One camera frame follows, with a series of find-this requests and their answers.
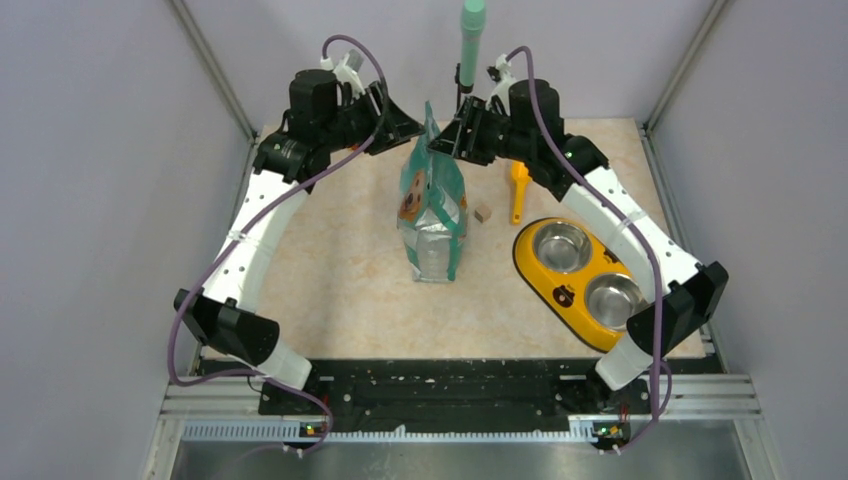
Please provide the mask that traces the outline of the green pet food bag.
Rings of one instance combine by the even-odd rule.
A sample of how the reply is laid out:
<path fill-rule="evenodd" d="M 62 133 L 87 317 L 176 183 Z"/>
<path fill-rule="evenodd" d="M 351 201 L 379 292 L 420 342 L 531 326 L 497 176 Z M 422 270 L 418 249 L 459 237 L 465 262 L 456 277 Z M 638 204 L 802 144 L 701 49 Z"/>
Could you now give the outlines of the green pet food bag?
<path fill-rule="evenodd" d="M 468 213 L 464 176 L 457 161 L 429 148 L 441 129 L 425 104 L 423 133 L 403 165 L 396 226 L 416 281 L 456 280 Z"/>

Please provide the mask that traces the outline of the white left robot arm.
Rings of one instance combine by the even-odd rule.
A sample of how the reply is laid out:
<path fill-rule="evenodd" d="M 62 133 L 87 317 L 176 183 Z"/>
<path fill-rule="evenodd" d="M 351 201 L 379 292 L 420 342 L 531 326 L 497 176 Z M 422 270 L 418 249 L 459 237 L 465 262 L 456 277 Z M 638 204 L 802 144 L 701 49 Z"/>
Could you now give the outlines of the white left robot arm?
<path fill-rule="evenodd" d="M 283 387 L 297 413 L 319 404 L 311 362 L 282 337 L 278 322 L 257 314 L 260 290 L 280 240 L 314 185 L 361 154 L 409 142 L 422 125 L 396 106 L 385 77 L 369 85 L 339 68 L 298 72 L 279 127 L 260 141 L 247 191 L 213 263 L 175 296 L 167 368 L 187 387 L 174 362 L 176 336 L 186 327 L 203 346 L 240 363 L 235 376 L 262 376 Z"/>

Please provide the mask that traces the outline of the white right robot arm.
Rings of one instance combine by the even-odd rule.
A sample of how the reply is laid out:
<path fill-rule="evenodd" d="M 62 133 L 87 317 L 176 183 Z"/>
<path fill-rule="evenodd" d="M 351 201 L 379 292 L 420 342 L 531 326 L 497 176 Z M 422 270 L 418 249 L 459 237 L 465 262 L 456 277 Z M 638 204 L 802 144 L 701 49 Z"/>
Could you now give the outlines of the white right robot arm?
<path fill-rule="evenodd" d="M 626 193 L 607 156 L 566 132 L 559 92 L 548 81 L 518 80 L 488 99 L 466 98 L 429 147 L 482 166 L 497 158 L 523 163 L 630 270 L 647 307 L 628 317 L 622 339 L 595 364 L 586 385 L 594 409 L 614 411 L 626 385 L 713 317 L 728 271 L 675 243 Z"/>

